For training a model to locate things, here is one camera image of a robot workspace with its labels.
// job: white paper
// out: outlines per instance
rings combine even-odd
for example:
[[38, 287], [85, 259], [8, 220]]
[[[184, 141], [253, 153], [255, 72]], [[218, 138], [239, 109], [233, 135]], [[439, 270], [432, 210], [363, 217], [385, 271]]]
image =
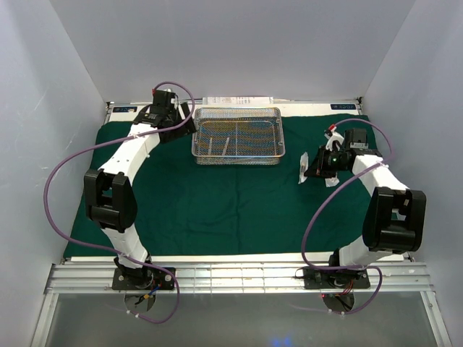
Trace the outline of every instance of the white paper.
[[266, 96], [213, 96], [204, 98], [206, 105], [265, 105], [273, 103], [273, 98]]

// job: metal frame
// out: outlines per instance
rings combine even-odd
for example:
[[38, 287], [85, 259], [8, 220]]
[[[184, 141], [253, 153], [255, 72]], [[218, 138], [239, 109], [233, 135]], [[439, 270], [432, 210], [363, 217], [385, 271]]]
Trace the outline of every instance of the metal frame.
[[[319, 252], [308, 255], [310, 261], [325, 265], [329, 253]], [[300, 254], [153, 257], [152, 259], [157, 265], [173, 266], [177, 269], [177, 280], [182, 294], [307, 293], [313, 295], [335, 291], [303, 288], [303, 280], [294, 278], [296, 270], [305, 266], [305, 263], [300, 261]], [[404, 260], [402, 256], [394, 255], [375, 265], [379, 266], [384, 274], [381, 292], [420, 292], [437, 346], [451, 346], [426, 264]], [[63, 265], [53, 265], [31, 346], [45, 346], [59, 294], [137, 293], [111, 290], [115, 269], [112, 257], [73, 257]], [[375, 290], [378, 274], [374, 270], [369, 270], [368, 275], [371, 288], [355, 289], [354, 292], [364, 293]], [[175, 295], [175, 291], [162, 291], [159, 294]]]

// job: small white object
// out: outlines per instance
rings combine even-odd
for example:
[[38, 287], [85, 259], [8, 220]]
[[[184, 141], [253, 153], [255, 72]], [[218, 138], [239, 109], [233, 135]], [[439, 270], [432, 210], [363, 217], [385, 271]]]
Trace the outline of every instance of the small white object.
[[304, 172], [309, 168], [309, 155], [305, 152], [301, 155], [300, 168], [299, 168], [299, 184], [304, 183], [307, 177], [304, 176]]
[[335, 132], [334, 130], [331, 131], [332, 135], [328, 137], [328, 135], [325, 135], [328, 138], [328, 142], [326, 143], [326, 149], [327, 150], [333, 150], [333, 142], [337, 141], [339, 142], [340, 145], [344, 142], [344, 138], [339, 134], [338, 132]]
[[327, 188], [335, 187], [335, 186], [338, 185], [338, 183], [339, 183], [338, 176], [332, 177], [330, 179], [325, 179], [325, 185], [326, 185]]

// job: glass panel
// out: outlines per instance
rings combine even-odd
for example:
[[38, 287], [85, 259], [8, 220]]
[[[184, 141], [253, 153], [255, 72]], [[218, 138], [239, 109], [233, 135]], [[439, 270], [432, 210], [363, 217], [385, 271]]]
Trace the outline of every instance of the glass panel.
[[[369, 295], [355, 294], [355, 306]], [[319, 294], [185, 294], [162, 325], [115, 310], [123, 300], [61, 294], [47, 346], [436, 346], [420, 293], [380, 294], [346, 317], [290, 306], [324, 308]], [[165, 317], [174, 300], [159, 295], [148, 315]]]

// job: small tag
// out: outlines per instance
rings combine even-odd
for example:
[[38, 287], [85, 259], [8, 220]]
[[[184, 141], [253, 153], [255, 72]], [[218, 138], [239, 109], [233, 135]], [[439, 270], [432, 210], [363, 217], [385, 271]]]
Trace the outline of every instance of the small tag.
[[304, 183], [307, 177], [304, 176], [304, 172], [307, 171], [309, 167], [309, 155], [305, 152], [301, 155], [300, 167], [299, 167], [299, 184]]

